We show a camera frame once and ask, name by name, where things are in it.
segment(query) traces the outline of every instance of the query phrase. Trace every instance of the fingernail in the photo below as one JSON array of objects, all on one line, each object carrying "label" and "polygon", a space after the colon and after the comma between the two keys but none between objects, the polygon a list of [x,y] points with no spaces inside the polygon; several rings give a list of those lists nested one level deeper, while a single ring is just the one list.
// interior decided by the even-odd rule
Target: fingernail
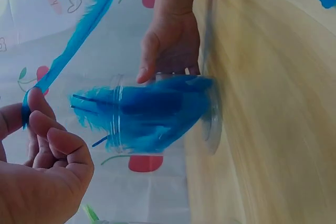
[{"label": "fingernail", "polygon": [[141,69],[139,70],[139,74],[138,74],[137,79],[142,78],[146,73],[147,73],[147,70],[146,70],[145,68],[141,68]]}]

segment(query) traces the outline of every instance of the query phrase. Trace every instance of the finger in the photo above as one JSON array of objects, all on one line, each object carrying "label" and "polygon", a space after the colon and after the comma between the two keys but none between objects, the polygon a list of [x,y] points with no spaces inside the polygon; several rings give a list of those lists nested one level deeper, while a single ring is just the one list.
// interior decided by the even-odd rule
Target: finger
[{"label": "finger", "polygon": [[67,155],[67,169],[75,174],[81,184],[87,188],[93,176],[93,162],[89,149],[79,136],[51,128],[48,131],[48,142],[58,151]]},{"label": "finger", "polygon": [[65,128],[61,124],[40,111],[34,111],[30,114],[29,125],[35,134],[45,139],[47,138],[47,133],[51,128],[57,128],[65,131]]},{"label": "finger", "polygon": [[159,53],[160,42],[157,35],[148,32],[141,44],[140,70],[137,77],[138,83],[144,83],[155,75],[155,62]]},{"label": "finger", "polygon": [[39,88],[33,88],[30,90],[28,94],[28,105],[31,112],[38,110],[42,112],[44,115],[50,117],[51,119],[53,120],[56,119],[56,116],[52,108],[47,103],[46,99],[44,98],[44,95],[42,94]]},{"label": "finger", "polygon": [[60,153],[55,148],[50,148],[50,145],[46,140],[50,128],[54,127],[65,130],[61,124],[42,114],[40,111],[34,111],[29,117],[29,127],[33,133],[37,135],[39,147],[39,152],[33,163],[33,168],[51,168],[56,160],[66,158],[66,155],[63,153]]},{"label": "finger", "polygon": [[201,74],[200,67],[198,66],[198,64],[188,68],[188,70],[189,70],[189,73],[193,76],[198,76],[199,74]]},{"label": "finger", "polygon": [[28,136],[29,136],[29,143],[28,143],[28,161],[25,162],[25,166],[32,167],[34,164],[34,159],[39,152],[38,140],[36,134],[28,127]]},{"label": "finger", "polygon": [[2,140],[22,127],[21,108],[21,103],[0,108],[0,161],[7,161]]},{"label": "finger", "polygon": [[[42,94],[39,88],[33,88],[30,90],[28,94],[28,105],[32,112],[40,111],[49,118],[56,120],[52,108],[47,103],[46,99],[44,98],[44,95]],[[37,137],[36,133],[32,131],[31,127],[29,127],[28,131],[30,139],[29,146],[31,146],[31,148],[29,148],[29,154],[28,154],[29,160],[26,164],[30,165],[33,160],[32,164],[33,168],[36,167],[51,168],[55,162],[55,157],[52,150],[49,147],[48,142],[41,137]]]},{"label": "finger", "polygon": [[54,167],[67,167],[68,165],[68,161],[67,160],[58,160],[54,163]]}]

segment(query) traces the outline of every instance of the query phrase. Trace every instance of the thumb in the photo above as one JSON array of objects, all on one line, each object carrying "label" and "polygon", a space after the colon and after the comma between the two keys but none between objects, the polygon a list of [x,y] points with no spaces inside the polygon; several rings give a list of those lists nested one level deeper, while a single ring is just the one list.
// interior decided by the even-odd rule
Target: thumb
[{"label": "thumb", "polygon": [[149,31],[141,44],[141,61],[137,77],[138,83],[144,83],[155,75],[156,58],[159,53],[160,41],[155,32]]}]

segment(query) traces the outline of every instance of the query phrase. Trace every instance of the cup base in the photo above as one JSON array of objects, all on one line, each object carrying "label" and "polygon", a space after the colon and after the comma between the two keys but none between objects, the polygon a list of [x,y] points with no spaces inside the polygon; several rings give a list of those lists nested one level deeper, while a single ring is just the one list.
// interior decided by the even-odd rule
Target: cup base
[{"label": "cup base", "polygon": [[211,155],[218,149],[222,135],[222,101],[218,82],[214,80],[213,86],[208,90],[211,106],[201,117],[203,139]]}]

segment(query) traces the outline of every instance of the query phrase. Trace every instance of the green object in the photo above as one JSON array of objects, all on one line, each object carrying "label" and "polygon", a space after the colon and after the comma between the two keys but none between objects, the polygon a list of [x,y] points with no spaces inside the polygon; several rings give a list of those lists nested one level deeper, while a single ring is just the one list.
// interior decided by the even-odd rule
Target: green object
[{"label": "green object", "polygon": [[26,76],[27,73],[27,68],[25,67],[24,69],[21,70],[19,80],[21,80],[24,76]]},{"label": "green object", "polygon": [[96,215],[94,210],[89,205],[83,206],[83,210],[86,212],[86,214],[90,218],[92,224],[94,224],[95,221],[99,220],[98,216]]},{"label": "green object", "polygon": [[119,156],[113,156],[113,157],[109,157],[108,159],[105,159],[103,162],[101,162],[100,165],[103,165],[105,164],[107,161],[111,160],[111,159],[114,159],[114,158],[117,158],[117,157],[130,157],[131,155],[119,155]]}]

